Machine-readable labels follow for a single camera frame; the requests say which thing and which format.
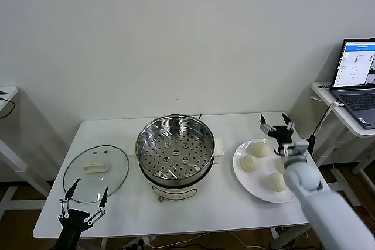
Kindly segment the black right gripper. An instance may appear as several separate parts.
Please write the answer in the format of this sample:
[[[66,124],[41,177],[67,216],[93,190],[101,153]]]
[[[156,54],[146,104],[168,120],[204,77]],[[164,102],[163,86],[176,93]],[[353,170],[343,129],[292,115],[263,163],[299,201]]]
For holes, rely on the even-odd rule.
[[[285,151],[288,150],[289,146],[292,145],[292,135],[294,133],[295,123],[285,113],[282,113],[282,117],[286,126],[271,126],[267,124],[263,114],[260,115],[260,129],[270,138],[274,138],[277,141],[278,149],[275,151],[277,155],[286,156]]]

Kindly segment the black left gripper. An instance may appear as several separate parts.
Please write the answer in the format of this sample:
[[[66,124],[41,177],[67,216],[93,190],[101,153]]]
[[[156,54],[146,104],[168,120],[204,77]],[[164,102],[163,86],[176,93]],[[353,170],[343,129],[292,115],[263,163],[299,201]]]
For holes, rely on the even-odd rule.
[[[60,214],[58,218],[62,225],[62,230],[54,246],[55,249],[76,249],[81,233],[91,228],[91,225],[106,214],[105,206],[107,204],[108,186],[105,188],[98,209],[93,215],[85,211],[69,209],[69,201],[72,199],[80,180],[81,178],[78,178],[68,188],[65,196],[59,199]]]

